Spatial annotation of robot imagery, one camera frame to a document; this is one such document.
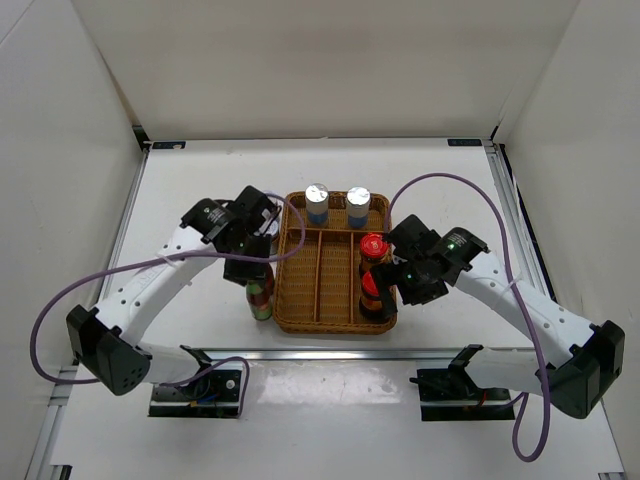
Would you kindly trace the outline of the sauce bottle yellow cap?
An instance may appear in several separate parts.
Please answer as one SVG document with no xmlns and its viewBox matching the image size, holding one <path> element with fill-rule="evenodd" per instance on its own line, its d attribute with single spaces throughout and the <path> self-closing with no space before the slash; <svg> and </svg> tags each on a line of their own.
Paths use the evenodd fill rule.
<svg viewBox="0 0 640 480">
<path fill-rule="evenodd" d="M 253 318 L 268 320 L 272 316 L 272 296 L 264 293 L 265 281 L 249 281 L 245 287 L 246 299 Z"/>
<path fill-rule="evenodd" d="M 265 284 L 264 284 L 264 293 L 268 297 L 271 297 L 273 295 L 274 284 L 275 284 L 275 280 L 274 280 L 273 269 L 272 269 L 270 264 L 267 264 L 266 265 Z"/>
</svg>

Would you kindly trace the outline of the red lid chili jar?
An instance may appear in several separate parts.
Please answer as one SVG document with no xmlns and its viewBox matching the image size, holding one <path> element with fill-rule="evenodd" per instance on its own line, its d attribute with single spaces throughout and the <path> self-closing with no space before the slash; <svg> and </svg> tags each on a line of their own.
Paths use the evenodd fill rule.
<svg viewBox="0 0 640 480">
<path fill-rule="evenodd" d="M 383 303 L 378 289 L 369 271 L 361 278 L 361 294 L 359 298 L 360 314 L 372 323 L 386 321 Z"/>
<path fill-rule="evenodd" d="M 359 244 L 360 265 L 359 274 L 363 276 L 372 267 L 388 263 L 391 259 L 391 247 L 380 233 L 367 233 Z"/>
</svg>

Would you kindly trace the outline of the silver lid spice jar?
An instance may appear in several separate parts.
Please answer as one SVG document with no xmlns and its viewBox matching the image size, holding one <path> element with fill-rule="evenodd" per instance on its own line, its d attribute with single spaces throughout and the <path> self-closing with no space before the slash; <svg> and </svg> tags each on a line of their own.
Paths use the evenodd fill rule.
<svg viewBox="0 0 640 480">
<path fill-rule="evenodd" d="M 346 214 L 348 225 L 360 229 L 368 223 L 371 193 L 365 187 L 355 186 L 346 194 Z"/>
<path fill-rule="evenodd" d="M 321 183 L 313 183 L 305 189 L 307 219 L 316 226 L 324 226 L 329 217 L 330 193 Z"/>
</svg>

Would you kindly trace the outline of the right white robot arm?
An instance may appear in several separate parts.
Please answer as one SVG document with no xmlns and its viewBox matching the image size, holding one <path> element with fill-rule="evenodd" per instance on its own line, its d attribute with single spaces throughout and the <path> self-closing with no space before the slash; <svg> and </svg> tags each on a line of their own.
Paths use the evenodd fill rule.
<svg viewBox="0 0 640 480">
<path fill-rule="evenodd" d="M 449 387 L 470 400 L 484 389 L 508 388 L 542 396 L 564 414 L 586 418 L 619 377 L 624 331 L 600 325 L 521 284 L 487 244 L 456 227 L 441 236 L 411 215 L 383 234 L 394 259 L 371 268 L 386 315 L 397 306 L 422 305 L 456 288 L 475 298 L 525 335 L 533 351 L 507 352 L 482 345 L 462 349 L 448 366 Z"/>
</svg>

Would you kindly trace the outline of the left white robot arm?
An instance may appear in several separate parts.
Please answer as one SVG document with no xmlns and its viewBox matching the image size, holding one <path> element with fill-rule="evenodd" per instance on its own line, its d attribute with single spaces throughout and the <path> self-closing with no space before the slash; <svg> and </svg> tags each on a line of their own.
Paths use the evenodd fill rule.
<svg viewBox="0 0 640 480">
<path fill-rule="evenodd" d="M 175 386 L 188 400 L 206 395 L 210 361 L 189 347 L 144 342 L 146 330 L 173 298 L 218 258 L 246 254 L 257 231 L 278 213 L 265 194 L 249 189 L 222 204 L 198 201 L 182 217 L 151 265 L 91 309 L 75 307 L 66 318 L 72 350 L 111 393 L 141 383 Z"/>
</svg>

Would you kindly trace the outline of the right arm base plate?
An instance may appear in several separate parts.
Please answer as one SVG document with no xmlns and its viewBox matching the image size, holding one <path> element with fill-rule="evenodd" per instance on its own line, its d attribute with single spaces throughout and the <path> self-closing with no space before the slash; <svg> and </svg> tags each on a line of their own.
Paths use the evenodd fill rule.
<svg viewBox="0 0 640 480">
<path fill-rule="evenodd" d="M 514 404 L 507 389 L 457 390 L 446 369 L 418 369 L 409 382 L 418 389 L 422 422 L 511 421 Z"/>
</svg>

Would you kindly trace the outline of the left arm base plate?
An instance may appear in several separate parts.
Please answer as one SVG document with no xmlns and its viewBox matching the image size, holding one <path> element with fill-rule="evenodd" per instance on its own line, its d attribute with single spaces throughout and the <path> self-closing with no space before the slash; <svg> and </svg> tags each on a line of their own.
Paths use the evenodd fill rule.
<svg viewBox="0 0 640 480">
<path fill-rule="evenodd" d="M 194 384 L 154 386 L 148 416 L 151 418 L 236 419 L 244 406 L 246 368 L 225 361 Z"/>
</svg>

